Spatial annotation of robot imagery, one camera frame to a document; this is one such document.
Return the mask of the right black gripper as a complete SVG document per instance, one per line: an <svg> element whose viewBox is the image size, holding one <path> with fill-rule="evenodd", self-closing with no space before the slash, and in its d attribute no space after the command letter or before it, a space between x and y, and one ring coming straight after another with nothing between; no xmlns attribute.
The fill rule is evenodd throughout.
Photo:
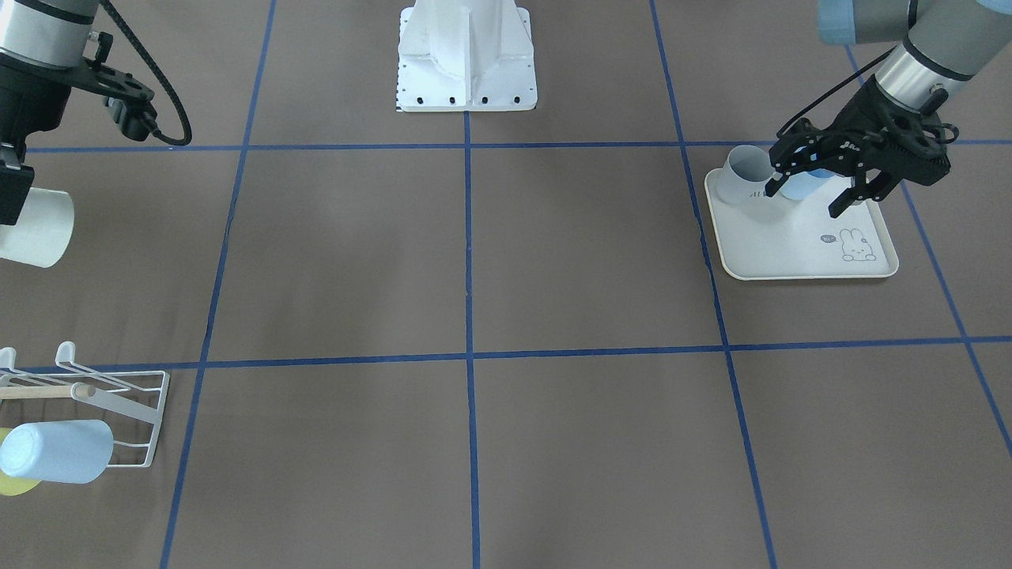
<svg viewBox="0 0 1012 569"><path fill-rule="evenodd" d="M35 169L22 164L16 151L28 137L58 129L71 87L41 77L35 67L11 57L1 62L1 224L14 226L28 200Z"/></svg>

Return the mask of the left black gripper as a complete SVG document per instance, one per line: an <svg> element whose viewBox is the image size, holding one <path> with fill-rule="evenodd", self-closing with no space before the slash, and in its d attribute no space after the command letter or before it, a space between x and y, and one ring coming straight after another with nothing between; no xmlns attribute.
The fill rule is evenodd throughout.
<svg viewBox="0 0 1012 569"><path fill-rule="evenodd" d="M802 172L812 172L837 157L839 173L851 176L851 184L827 210L837 219L856 202L880 202L901 183L901 176L878 168L878 145L890 112L910 112L895 104L871 78L845 104L832 130L822 130L809 119L796 119L776 136L768 151L773 174L764 187L773 198Z"/></svg>

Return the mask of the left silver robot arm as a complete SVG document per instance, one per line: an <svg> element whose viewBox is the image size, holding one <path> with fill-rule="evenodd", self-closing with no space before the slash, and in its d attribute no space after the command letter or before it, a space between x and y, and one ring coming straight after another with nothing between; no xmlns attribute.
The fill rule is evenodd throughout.
<svg viewBox="0 0 1012 569"><path fill-rule="evenodd" d="M868 78L827 127L806 112L781 126L765 184L774 197L792 177L825 170L850 187L829 205L880 202L905 180L929 187L950 173L957 126L940 108L1010 43L1008 1L821 1L821 39L860 44L896 40L863 67Z"/></svg>

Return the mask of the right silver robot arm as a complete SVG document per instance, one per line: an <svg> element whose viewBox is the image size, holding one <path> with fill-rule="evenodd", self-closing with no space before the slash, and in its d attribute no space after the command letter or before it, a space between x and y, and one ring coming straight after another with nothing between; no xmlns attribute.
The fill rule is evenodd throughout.
<svg viewBox="0 0 1012 569"><path fill-rule="evenodd" d="M1 220L14 226L35 181L28 137L62 120L71 87L55 76L82 61L96 1L4 1L1 13Z"/></svg>

